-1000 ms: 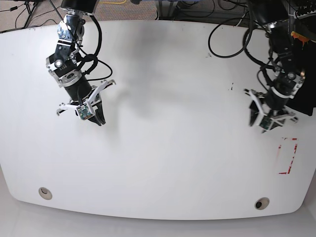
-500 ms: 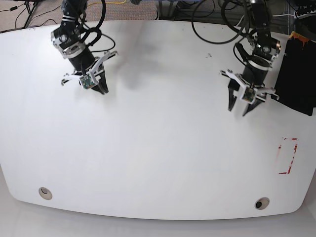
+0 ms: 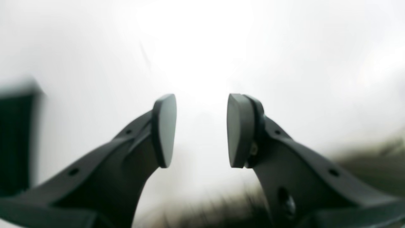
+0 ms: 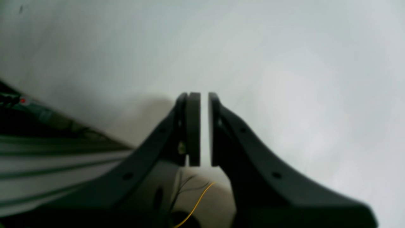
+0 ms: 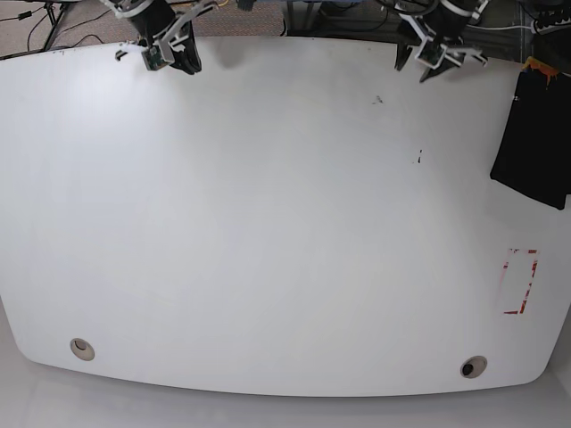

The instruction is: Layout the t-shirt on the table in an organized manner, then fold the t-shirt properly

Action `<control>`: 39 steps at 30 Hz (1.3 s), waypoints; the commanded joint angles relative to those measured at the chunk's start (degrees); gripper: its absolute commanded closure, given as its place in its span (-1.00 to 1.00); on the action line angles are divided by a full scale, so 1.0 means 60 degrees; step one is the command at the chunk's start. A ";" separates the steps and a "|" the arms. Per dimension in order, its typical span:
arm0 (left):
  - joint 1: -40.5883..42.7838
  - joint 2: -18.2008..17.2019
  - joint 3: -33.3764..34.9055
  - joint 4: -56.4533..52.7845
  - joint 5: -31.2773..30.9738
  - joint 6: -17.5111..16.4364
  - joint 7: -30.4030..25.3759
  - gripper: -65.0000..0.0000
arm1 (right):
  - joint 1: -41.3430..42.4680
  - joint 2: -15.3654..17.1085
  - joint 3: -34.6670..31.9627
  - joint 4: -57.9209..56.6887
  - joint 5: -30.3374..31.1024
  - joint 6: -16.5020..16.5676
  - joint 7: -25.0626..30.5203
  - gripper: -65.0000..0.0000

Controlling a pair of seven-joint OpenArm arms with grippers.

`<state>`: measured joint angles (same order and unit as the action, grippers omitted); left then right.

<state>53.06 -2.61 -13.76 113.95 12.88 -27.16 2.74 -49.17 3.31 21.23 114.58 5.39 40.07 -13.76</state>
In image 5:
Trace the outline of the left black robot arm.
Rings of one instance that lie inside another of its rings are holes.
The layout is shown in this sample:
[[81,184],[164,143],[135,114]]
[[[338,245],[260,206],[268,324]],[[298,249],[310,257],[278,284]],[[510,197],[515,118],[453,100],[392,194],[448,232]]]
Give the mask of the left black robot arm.
[[414,58],[425,67],[419,80],[423,83],[461,67],[466,59],[487,64],[483,50],[467,45],[463,38],[468,24],[480,17],[485,1],[434,0],[425,4],[381,1],[380,4],[401,19],[396,29],[396,70],[402,70],[409,58]]

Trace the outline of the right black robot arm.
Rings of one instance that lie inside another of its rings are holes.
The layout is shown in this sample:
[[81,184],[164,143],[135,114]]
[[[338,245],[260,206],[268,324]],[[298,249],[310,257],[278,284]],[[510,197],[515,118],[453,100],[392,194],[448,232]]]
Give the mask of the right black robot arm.
[[215,1],[199,1],[186,12],[177,12],[166,1],[105,1],[119,19],[128,21],[138,33],[135,42],[121,46],[120,60],[131,52],[141,54],[149,71],[165,67],[194,75],[202,70],[192,20],[219,7]]

